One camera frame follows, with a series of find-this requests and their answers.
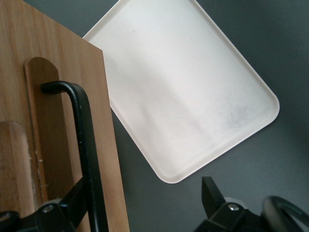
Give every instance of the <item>wood grain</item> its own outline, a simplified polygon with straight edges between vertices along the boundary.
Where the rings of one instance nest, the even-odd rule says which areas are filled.
[[[110,231],[129,231],[126,204],[112,125],[102,51],[22,0],[0,1],[0,121],[20,123],[28,135],[32,177],[40,205],[42,194],[23,65],[43,57],[59,79],[77,83],[88,94]],[[73,180],[81,176],[70,100],[62,96]]]
[[[0,122],[0,183],[0,212],[35,211],[27,136],[16,122]]]

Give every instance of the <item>metal screw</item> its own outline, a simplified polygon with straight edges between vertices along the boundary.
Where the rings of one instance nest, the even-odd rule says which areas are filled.
[[[239,211],[239,207],[236,204],[229,204],[228,207],[230,208],[230,210],[232,211]]]
[[[49,205],[49,206],[47,206],[47,207],[45,207],[42,211],[43,211],[43,213],[48,213],[48,212],[50,212],[50,211],[52,211],[53,210],[53,205]]]
[[[5,221],[5,220],[9,219],[10,217],[11,217],[11,214],[7,213],[6,215],[3,215],[2,217],[0,217],[0,222]]]

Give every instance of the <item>black clamp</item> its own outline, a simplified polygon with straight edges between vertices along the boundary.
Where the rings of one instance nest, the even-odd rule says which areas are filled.
[[[208,219],[196,232],[302,232],[291,216],[309,228],[309,215],[280,197],[267,197],[261,216],[226,202],[211,177],[202,180],[202,202]]]

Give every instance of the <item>black handle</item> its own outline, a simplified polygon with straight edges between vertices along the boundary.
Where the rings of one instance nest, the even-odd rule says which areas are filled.
[[[65,81],[42,84],[41,91],[49,94],[66,92],[70,97],[74,113],[90,229],[93,232],[106,232],[108,231],[108,224],[92,118],[86,92],[79,85]]]
[[[309,215],[281,197],[267,197],[264,200],[262,216],[273,232],[302,232],[291,216],[309,227]]]

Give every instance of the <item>gray table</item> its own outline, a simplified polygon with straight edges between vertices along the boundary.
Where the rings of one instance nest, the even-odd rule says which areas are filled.
[[[26,0],[84,36],[116,0]],[[114,127],[132,232],[189,232],[205,218],[201,178],[259,214],[269,195],[309,212],[309,1],[198,0],[277,95],[269,126],[178,184],[159,180],[119,120]]]

